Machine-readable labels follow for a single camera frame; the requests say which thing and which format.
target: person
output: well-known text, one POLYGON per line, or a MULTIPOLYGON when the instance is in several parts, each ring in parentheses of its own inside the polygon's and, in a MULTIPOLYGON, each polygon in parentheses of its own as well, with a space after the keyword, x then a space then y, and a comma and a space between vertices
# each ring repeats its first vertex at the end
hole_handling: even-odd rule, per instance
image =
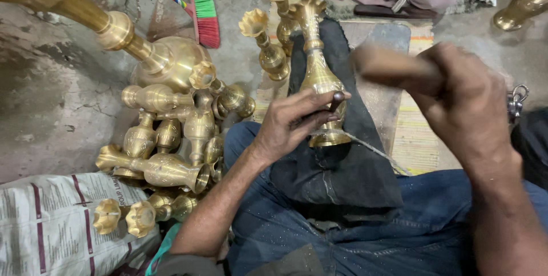
POLYGON ((211 259, 231 226, 232 275, 548 275, 548 193, 522 181, 503 79, 448 43, 421 55, 447 81, 438 97, 412 96, 464 170, 399 177, 404 207, 389 223, 318 231, 269 173, 314 129, 339 118, 325 110, 333 92, 274 100, 262 125, 229 130, 229 171, 181 225, 158 275, 222 275, 211 259))

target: left hand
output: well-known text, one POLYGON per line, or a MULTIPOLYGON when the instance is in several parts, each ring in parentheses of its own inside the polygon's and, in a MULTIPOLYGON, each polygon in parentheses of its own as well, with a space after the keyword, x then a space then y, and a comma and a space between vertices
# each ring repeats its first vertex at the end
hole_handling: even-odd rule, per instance
MULTIPOLYGON (((313 130, 339 120, 340 117, 329 112, 326 106, 333 101, 333 94, 335 91, 317 94, 306 89, 274 100, 250 151, 268 166, 293 151, 313 130)), ((351 94, 345 92, 345 100, 350 97, 351 94)))

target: hand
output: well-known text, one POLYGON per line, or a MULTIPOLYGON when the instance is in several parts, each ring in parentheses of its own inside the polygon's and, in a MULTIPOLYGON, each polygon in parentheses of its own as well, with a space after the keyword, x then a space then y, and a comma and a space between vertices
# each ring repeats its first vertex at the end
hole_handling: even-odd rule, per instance
MULTIPOLYGON (((334 93, 317 94, 306 89, 270 103, 263 125, 250 146, 255 157, 268 166, 293 151, 313 130, 340 119, 326 107, 334 93)), ((345 99, 350 97, 345 92, 345 99)))
POLYGON ((439 43, 420 56, 436 63, 447 81, 441 97, 410 94, 468 174, 496 171, 519 159, 510 144, 502 76, 450 43, 439 43))

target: denim jeans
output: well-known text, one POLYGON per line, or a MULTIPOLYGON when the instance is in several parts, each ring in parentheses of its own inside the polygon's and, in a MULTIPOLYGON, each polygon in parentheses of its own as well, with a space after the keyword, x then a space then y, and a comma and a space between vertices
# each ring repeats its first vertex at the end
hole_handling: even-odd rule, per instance
MULTIPOLYGON (((260 124, 232 126, 224 145, 230 168, 250 145, 260 124)), ((232 222, 227 259, 234 276, 281 259, 311 243, 326 275, 476 274, 467 214, 471 187, 463 170, 398 177, 404 202, 391 222, 362 222, 320 233, 271 183, 270 168, 252 182, 232 222)), ((548 231, 548 192, 523 182, 548 231)))

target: wooden hammer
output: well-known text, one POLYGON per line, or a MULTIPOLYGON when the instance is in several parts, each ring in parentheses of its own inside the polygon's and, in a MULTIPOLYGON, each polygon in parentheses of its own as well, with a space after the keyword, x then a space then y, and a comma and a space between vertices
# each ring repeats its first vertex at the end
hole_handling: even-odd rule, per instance
POLYGON ((429 96, 438 96, 445 84, 442 71, 433 62, 371 44, 356 48, 351 63, 368 81, 429 96))

